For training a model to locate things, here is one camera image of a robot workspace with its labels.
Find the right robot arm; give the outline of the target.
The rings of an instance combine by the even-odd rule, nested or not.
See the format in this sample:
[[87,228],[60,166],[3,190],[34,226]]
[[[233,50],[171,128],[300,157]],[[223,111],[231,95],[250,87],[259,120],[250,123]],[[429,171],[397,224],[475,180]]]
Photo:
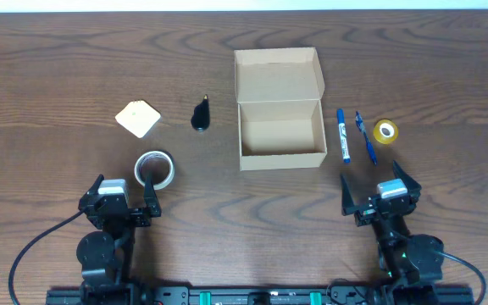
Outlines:
[[367,304],[437,304],[434,283],[442,278],[443,259],[437,255],[443,242],[429,235],[410,233],[404,217],[417,207],[422,186],[398,163],[393,180],[377,185],[367,202],[353,201],[347,180],[341,177],[341,214],[352,215],[356,226],[373,228],[380,268],[389,278],[370,288]]

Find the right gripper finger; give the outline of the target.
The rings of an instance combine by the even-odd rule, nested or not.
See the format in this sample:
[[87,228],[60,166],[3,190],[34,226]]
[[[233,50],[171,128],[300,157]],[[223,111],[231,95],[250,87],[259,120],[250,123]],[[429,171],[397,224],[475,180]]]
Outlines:
[[343,216],[354,214],[357,208],[352,199],[347,180],[344,175],[341,175],[341,213]]
[[421,185],[410,175],[408,175],[399,163],[394,160],[392,163],[393,174],[402,181],[409,191],[420,191]]

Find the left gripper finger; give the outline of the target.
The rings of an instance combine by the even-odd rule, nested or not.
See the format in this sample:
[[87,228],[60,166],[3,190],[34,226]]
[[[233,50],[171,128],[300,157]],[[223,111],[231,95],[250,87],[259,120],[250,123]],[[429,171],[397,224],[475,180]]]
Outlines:
[[101,185],[101,183],[104,181],[104,176],[103,174],[100,174],[96,180],[94,181],[93,185],[88,189],[86,192],[86,196],[88,198],[96,197],[99,195],[98,190]]
[[149,174],[145,180],[143,199],[146,204],[146,209],[151,218],[160,217],[162,209],[160,207],[158,197],[153,187],[153,175]]

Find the white tape roll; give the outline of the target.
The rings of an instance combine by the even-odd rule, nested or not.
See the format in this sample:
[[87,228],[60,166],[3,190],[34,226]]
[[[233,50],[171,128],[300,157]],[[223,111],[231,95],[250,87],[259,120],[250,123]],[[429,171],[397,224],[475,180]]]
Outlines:
[[136,160],[134,174],[137,182],[142,186],[145,186],[147,178],[151,177],[153,188],[162,190],[174,179],[175,165],[167,152],[145,152]]

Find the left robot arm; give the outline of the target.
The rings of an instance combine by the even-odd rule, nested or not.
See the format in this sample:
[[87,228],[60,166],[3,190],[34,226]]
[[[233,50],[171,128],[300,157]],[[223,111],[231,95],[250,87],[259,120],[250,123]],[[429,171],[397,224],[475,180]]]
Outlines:
[[125,180],[99,175],[79,201],[79,210],[97,228],[76,249],[81,304],[155,303],[150,288],[130,277],[136,228],[150,226],[161,215],[152,177],[145,182],[143,207],[130,208],[128,199]]

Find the yellow sticky note pad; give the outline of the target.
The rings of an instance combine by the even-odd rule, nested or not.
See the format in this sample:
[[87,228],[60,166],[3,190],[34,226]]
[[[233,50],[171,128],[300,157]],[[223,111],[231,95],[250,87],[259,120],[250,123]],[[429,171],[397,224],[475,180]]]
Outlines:
[[118,124],[137,138],[143,138],[161,119],[161,114],[144,100],[129,102],[115,115]]

